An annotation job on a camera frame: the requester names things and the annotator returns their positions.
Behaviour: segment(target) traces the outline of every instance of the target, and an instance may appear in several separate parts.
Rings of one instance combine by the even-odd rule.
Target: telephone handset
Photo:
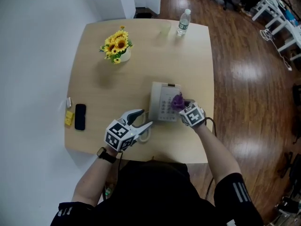
[[[153,82],[150,94],[149,119],[151,121],[177,121],[178,113],[171,108],[171,102],[180,92],[180,85]]]

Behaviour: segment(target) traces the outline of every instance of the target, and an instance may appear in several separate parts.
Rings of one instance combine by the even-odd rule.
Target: bottle label
[[[181,22],[179,22],[179,28],[186,30],[188,28],[188,25],[183,25],[183,24],[181,24]]]

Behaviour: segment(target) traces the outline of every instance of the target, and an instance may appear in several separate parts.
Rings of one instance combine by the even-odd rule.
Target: white flower pot
[[[131,57],[131,49],[128,47],[126,52],[120,56],[120,61],[125,62],[128,61]]]

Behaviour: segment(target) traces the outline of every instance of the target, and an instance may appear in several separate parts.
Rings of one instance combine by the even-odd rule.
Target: water bottle
[[[178,27],[178,35],[182,36],[186,33],[188,25],[190,23],[190,9],[185,9],[185,12],[182,14]]]

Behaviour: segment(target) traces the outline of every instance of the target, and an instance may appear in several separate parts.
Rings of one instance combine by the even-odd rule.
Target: black t-shirt
[[[96,207],[81,202],[60,203],[51,226],[118,222],[263,226],[239,173],[218,183],[214,203],[215,207],[199,197],[185,164],[129,162],[109,199]]]

